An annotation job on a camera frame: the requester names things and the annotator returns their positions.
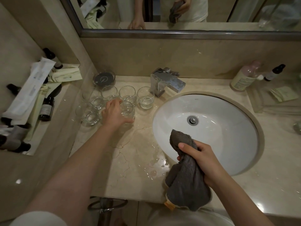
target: white sleeve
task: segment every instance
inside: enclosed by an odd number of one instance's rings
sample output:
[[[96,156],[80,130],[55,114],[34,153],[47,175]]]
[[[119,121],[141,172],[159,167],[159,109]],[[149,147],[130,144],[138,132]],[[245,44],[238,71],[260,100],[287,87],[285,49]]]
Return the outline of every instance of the white sleeve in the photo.
[[[50,212],[34,211],[17,217],[10,226],[67,226],[58,216]]]

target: forearm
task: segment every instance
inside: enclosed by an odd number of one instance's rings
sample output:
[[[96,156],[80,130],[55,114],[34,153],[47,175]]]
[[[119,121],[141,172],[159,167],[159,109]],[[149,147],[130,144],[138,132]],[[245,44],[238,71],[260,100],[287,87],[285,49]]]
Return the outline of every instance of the forearm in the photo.
[[[213,190],[236,226],[273,226],[230,175],[224,175]]]
[[[135,16],[142,16],[143,0],[135,0]]]
[[[25,212],[48,211],[68,225],[80,224],[99,161],[114,131],[110,127],[100,127],[47,182]]]

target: mirror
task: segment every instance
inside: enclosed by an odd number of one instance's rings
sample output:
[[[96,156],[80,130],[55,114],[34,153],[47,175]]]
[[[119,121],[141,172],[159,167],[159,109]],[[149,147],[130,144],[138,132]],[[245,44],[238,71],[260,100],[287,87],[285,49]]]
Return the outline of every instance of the mirror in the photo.
[[[84,29],[301,31],[301,0],[70,0]]]

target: marble countertop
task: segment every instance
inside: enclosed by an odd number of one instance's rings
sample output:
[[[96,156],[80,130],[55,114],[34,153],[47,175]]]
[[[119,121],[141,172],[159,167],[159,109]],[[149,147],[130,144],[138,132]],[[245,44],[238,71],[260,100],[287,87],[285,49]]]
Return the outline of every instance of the marble countertop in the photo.
[[[230,89],[230,80],[181,79],[186,82],[182,92],[208,91],[229,97],[240,103],[259,121],[265,135],[262,157],[247,172],[234,176],[254,203],[269,214],[301,217],[301,136],[292,129],[301,116],[257,114],[253,112],[246,92]],[[149,77],[116,76],[115,86],[131,85],[136,91],[150,86]],[[152,131],[155,111],[175,92],[166,88],[156,98],[150,110],[136,106],[136,118],[130,128],[121,129],[100,162],[94,179],[93,196],[165,202],[164,178],[172,164],[157,144]],[[72,155],[97,130],[81,126],[74,142]],[[212,201],[205,207],[224,210],[213,192]]]

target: hand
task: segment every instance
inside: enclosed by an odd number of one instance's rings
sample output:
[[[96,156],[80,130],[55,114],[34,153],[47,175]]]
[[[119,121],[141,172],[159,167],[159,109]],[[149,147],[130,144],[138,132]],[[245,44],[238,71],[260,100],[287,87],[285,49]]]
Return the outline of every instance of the hand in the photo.
[[[128,26],[128,29],[146,29],[142,14],[135,15],[134,19]]]
[[[184,4],[175,12],[176,14],[184,14],[190,9],[190,4],[192,0],[184,0]]]
[[[103,125],[107,125],[114,130],[117,130],[121,125],[125,123],[134,122],[134,119],[126,118],[121,114],[120,102],[122,102],[121,99],[108,101],[106,108],[101,111]]]
[[[210,145],[196,140],[194,140],[194,142],[201,151],[198,151],[185,143],[179,143],[178,147],[181,151],[192,156],[197,161],[198,165],[205,173],[205,183],[212,188],[219,183],[220,179],[229,175],[217,160]]]

